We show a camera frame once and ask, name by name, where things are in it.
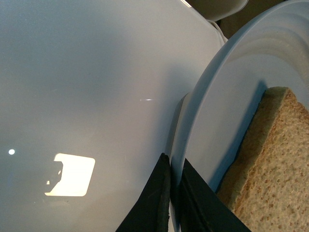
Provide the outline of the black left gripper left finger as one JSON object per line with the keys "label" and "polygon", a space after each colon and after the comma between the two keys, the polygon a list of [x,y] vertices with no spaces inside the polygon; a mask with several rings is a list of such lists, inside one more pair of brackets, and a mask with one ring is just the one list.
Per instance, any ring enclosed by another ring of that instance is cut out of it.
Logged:
{"label": "black left gripper left finger", "polygon": [[171,188],[169,157],[162,153],[118,232],[167,232]]}

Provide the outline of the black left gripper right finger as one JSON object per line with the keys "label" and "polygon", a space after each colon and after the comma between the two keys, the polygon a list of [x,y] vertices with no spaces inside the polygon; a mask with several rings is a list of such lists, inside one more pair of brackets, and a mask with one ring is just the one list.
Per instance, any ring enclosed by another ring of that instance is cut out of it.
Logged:
{"label": "black left gripper right finger", "polygon": [[179,189],[182,232],[248,232],[216,196],[188,160],[184,161]]}

